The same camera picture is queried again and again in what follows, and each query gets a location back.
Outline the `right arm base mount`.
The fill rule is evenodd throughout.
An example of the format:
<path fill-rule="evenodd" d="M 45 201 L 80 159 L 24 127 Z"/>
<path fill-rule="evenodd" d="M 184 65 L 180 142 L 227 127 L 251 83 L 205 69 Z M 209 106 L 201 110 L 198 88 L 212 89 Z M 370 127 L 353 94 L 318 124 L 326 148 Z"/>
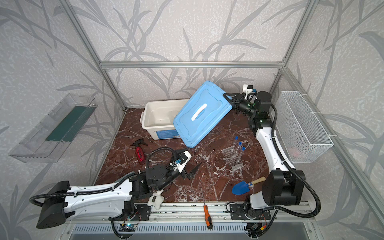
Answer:
<path fill-rule="evenodd" d="M 251 208 L 250 204 L 242 202 L 229 202 L 226 204 L 226 210 L 231 215 L 231 220 L 261 220 L 266 221 L 272 218 L 270 212 L 256 210 Z"/>

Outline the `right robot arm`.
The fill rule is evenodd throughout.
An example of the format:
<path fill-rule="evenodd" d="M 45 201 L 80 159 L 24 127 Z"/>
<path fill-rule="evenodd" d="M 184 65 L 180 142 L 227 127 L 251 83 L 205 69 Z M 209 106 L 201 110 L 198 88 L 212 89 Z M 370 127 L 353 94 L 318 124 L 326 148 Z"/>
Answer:
<path fill-rule="evenodd" d="M 261 91 L 253 103 L 247 101 L 245 93 L 223 94 L 236 113 L 243 113 L 255 134 L 268 162 L 269 175 L 262 190 L 249 197 L 250 207 L 255 210 L 283 211 L 299 218 L 313 218 L 321 211 L 321 200 L 315 190 L 306 182 L 303 171 L 297 171 L 284 153 L 277 138 L 278 110 L 272 104 L 272 95 Z M 315 209 L 310 213 L 298 213 L 288 206 L 301 202 L 303 190 L 307 189 L 315 200 Z"/>

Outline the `clear acrylic test tube rack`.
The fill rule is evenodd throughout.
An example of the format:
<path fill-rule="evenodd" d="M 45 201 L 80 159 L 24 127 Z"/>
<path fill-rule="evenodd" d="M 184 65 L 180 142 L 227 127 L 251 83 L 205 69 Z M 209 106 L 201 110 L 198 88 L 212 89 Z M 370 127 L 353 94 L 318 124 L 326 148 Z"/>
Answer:
<path fill-rule="evenodd" d="M 236 152 L 232 152 L 231 147 L 222 150 L 224 160 L 227 164 L 229 164 L 233 172 L 240 170 L 244 165 L 242 160 L 240 162 L 237 161 L 238 157 L 235 156 L 235 153 Z"/>

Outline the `white plastic storage bin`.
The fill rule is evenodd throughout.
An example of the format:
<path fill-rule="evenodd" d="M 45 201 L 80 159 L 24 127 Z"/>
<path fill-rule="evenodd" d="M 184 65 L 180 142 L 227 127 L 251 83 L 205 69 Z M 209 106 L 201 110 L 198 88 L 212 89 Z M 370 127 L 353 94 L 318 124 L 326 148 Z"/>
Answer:
<path fill-rule="evenodd" d="M 149 102 L 141 113 L 140 123 L 154 140 L 180 138 L 173 121 L 189 99 Z"/>

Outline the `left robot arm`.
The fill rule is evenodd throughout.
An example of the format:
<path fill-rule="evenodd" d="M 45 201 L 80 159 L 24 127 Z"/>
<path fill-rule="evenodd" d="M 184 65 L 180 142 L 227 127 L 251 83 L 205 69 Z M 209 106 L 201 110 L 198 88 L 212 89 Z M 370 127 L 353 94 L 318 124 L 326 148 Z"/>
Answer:
<path fill-rule="evenodd" d="M 138 200 L 148 200 L 149 209 L 159 210 L 166 187 L 179 177 L 191 180 L 196 175 L 199 165 L 190 172 L 186 170 L 191 158 L 188 149 L 162 147 L 147 155 L 143 172 L 128 173 L 115 183 L 78 187 L 61 181 L 48 193 L 30 197 L 30 203 L 41 208 L 36 227 L 49 229 L 90 217 L 106 217 L 111 222 L 129 220 L 141 213 L 135 205 Z"/>

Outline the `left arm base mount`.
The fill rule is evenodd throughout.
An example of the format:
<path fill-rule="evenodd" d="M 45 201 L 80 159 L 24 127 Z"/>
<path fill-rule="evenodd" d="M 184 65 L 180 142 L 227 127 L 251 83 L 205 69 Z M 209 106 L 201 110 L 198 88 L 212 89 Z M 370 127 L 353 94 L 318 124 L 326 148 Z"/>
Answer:
<path fill-rule="evenodd" d="M 109 221 L 148 221 L 151 214 L 151 207 L 138 204 L 124 204 L 122 213 L 117 217 L 109 217 Z"/>

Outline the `blue plastic bin lid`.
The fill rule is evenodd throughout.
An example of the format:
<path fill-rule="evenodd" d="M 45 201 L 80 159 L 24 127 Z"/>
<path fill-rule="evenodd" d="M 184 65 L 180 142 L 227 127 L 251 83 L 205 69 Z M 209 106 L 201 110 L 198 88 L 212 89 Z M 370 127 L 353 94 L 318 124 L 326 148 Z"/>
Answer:
<path fill-rule="evenodd" d="M 186 147 L 194 148 L 232 110 L 224 93 L 206 81 L 176 115 L 173 124 Z"/>

